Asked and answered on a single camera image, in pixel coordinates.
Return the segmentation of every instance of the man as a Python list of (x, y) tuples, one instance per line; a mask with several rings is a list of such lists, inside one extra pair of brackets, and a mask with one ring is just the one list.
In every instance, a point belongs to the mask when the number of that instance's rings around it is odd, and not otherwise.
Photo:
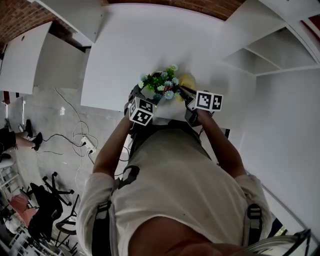
[[(88, 255), (109, 255), (109, 246), (113, 256), (231, 255), (242, 248), (248, 199), (262, 210), (260, 238), (268, 236), (271, 213), (260, 181), (246, 174), (210, 113), (197, 113), (221, 168), (187, 123), (147, 126), (136, 134), (116, 184), (115, 170), (133, 125), (128, 113), (121, 120), (96, 158), (79, 206), (77, 235)], [(98, 206), (107, 201), (115, 227), (97, 225)], [(104, 230), (99, 236), (98, 229)], [(97, 252), (99, 244), (105, 250)]]

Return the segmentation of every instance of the hand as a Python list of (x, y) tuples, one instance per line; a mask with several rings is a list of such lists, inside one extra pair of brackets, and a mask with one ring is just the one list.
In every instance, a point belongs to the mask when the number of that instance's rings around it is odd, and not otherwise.
[(203, 124), (203, 122), (205, 120), (207, 120), (208, 118), (211, 119), (211, 115), (210, 115), (209, 111), (197, 108), (196, 112), (198, 114), (198, 119), (197, 120), (199, 121), (200, 124)]

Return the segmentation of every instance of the white t-shirt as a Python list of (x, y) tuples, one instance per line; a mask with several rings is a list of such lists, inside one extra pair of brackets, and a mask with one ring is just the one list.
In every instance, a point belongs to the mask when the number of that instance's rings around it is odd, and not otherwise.
[[(138, 168), (125, 171), (123, 182), (111, 196), (120, 256), (128, 255), (135, 230), (157, 216), (181, 222), (213, 243), (241, 245), (246, 197), (262, 209), (261, 238), (271, 230), (271, 213), (260, 181), (252, 175), (232, 178), (191, 135), (179, 129), (154, 133), (128, 165)], [(110, 198), (114, 182), (104, 173), (94, 173), (85, 183), (76, 226), (88, 255), (97, 206)]]

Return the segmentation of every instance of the green leaves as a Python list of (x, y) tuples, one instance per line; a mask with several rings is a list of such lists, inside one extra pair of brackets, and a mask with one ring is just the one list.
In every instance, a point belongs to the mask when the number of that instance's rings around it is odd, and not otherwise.
[(157, 88), (159, 86), (163, 86), (166, 81), (172, 81), (175, 76), (175, 71), (173, 71), (171, 68), (167, 68), (166, 72), (168, 79), (163, 79), (161, 73), (155, 73), (153, 75), (148, 74), (146, 76), (146, 79), (143, 81), (143, 83), (145, 84), (144, 86), (146, 86), (147, 89), (152, 92), (162, 94), (163, 91), (159, 91)]

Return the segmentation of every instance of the yellow object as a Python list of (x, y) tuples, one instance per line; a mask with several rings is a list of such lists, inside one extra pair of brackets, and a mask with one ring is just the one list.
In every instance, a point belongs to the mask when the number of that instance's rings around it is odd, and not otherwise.
[[(190, 73), (182, 74), (181, 76), (179, 76), (178, 79), (179, 79), (180, 86), (185, 86), (189, 89), (196, 91), (196, 79), (192, 74), (190, 74)], [(180, 95), (176, 97), (176, 100), (178, 102), (184, 101), (184, 99)]]

